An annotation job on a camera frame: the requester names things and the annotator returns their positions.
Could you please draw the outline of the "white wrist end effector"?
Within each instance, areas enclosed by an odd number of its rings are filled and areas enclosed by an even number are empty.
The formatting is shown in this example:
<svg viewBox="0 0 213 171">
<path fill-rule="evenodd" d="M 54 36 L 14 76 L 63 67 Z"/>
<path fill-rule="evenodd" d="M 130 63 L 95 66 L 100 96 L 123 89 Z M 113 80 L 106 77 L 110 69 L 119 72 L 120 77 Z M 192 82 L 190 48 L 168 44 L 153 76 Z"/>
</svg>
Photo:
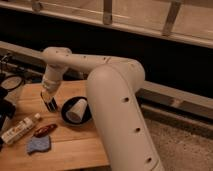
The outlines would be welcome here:
<svg viewBox="0 0 213 171">
<path fill-rule="evenodd" d="M 42 78 L 42 86 L 48 93 L 55 93 L 61 85 L 63 71 L 60 68 L 47 68 Z"/>
</svg>

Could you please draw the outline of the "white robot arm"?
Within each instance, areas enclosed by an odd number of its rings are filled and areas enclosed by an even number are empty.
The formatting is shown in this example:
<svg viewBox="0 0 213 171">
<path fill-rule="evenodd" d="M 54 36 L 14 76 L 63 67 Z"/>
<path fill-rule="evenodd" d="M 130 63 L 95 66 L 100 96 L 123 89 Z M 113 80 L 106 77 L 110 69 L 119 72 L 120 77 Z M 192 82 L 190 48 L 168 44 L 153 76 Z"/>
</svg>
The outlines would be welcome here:
<svg viewBox="0 0 213 171">
<path fill-rule="evenodd" d="M 165 171 L 136 99 L 145 82 L 138 61 L 74 54 L 64 47 L 48 47 L 42 58 L 41 97 L 49 111 L 57 109 L 54 96 L 68 69 L 88 75 L 87 101 L 112 171 Z"/>
</svg>

